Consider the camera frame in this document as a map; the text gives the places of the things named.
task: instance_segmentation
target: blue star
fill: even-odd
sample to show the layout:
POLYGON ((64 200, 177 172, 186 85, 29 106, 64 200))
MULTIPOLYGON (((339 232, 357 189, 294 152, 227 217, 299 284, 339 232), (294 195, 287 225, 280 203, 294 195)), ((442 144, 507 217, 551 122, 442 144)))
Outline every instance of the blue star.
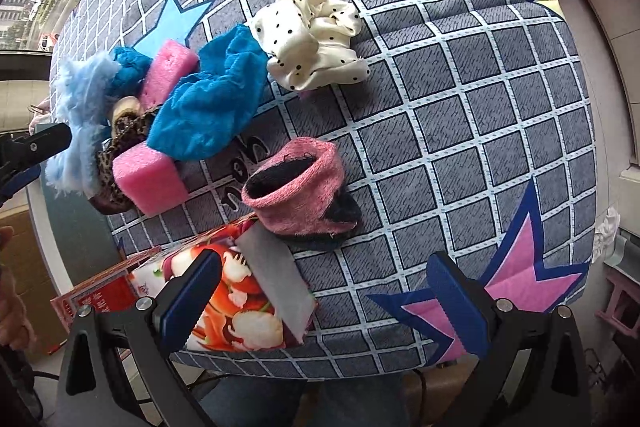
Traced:
POLYGON ((206 0, 183 9, 180 1, 166 0, 156 26, 143 35, 133 45, 133 48, 137 52, 153 58, 168 39, 189 47, 189 36, 215 2, 216 0, 206 0))
MULTIPOLYGON (((590 263, 547 268, 543 262, 544 245, 540 206, 532 179, 500 247, 478 281, 492 298, 510 298, 519 309, 537 312, 553 309, 584 280, 590 263)), ((435 350, 427 365, 459 356, 460 340, 430 288, 367 297, 400 323, 434 340, 435 350)))

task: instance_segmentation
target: pink fuzzy sock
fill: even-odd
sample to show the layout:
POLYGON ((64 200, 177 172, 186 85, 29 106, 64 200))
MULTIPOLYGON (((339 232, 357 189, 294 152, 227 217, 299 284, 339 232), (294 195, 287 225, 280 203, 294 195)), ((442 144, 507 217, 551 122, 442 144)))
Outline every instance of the pink fuzzy sock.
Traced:
POLYGON ((324 241, 354 229, 360 218, 343 184, 344 168, 335 144, 296 138, 249 178, 242 201, 283 239, 324 241))

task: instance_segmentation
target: white cloth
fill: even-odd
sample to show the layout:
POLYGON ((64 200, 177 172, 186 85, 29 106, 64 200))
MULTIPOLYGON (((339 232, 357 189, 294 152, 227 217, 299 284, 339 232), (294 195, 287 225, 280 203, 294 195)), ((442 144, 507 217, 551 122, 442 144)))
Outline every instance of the white cloth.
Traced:
POLYGON ((605 252, 607 247, 611 245, 616 238, 618 227, 620 226, 620 214, 610 206, 607 209, 607 216, 604 221, 596 227, 593 236, 593 256, 591 263, 595 263, 605 252))
POLYGON ((273 55, 267 70, 286 89, 355 84, 369 75, 367 61, 349 48, 362 20, 347 1, 276 0, 258 11, 249 28, 273 55))
POLYGON ((33 111, 33 118, 31 118, 31 122, 29 123, 29 134, 34 134, 36 132, 36 124, 51 122, 51 99, 47 97, 38 105, 30 107, 33 111))

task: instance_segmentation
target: blue gripper pad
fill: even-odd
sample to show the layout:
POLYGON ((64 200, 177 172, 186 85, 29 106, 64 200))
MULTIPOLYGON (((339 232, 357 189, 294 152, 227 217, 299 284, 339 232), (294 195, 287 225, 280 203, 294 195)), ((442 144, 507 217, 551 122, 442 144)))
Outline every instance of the blue gripper pad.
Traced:
POLYGON ((440 254, 429 256, 427 282, 466 351, 482 359, 490 345, 488 325, 463 287, 466 276, 452 259, 446 254, 444 257, 440 254))
POLYGON ((159 305, 164 298, 170 302, 160 317, 158 332, 168 353, 184 347, 221 277, 220 256, 212 250, 203 250, 182 276, 174 277, 162 289, 159 305))
POLYGON ((34 165, 25 171, 19 172, 9 180, 7 184, 0 187, 0 206, 2 201, 6 201, 14 197, 15 193, 25 188, 32 181, 40 177, 40 165, 34 165))

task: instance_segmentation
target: blue cloth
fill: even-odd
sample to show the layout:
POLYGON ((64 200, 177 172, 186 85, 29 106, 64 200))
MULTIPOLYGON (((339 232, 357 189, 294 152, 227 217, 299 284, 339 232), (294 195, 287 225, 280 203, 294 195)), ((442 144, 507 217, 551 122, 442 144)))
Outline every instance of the blue cloth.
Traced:
POLYGON ((54 119, 71 128, 71 144, 47 161, 47 184, 58 192, 79 192, 95 196, 100 184, 95 152, 100 149, 108 99, 105 91, 120 65, 107 52, 87 60, 64 60, 60 74, 52 82, 56 92, 54 119))
POLYGON ((113 58, 121 65, 107 89, 107 95, 113 98, 137 96, 151 67, 151 58, 133 48, 118 47, 113 50, 113 58))
POLYGON ((244 25, 198 55, 200 73, 180 79, 146 139, 176 160, 202 160, 224 149, 254 117, 267 80, 268 57, 244 25))

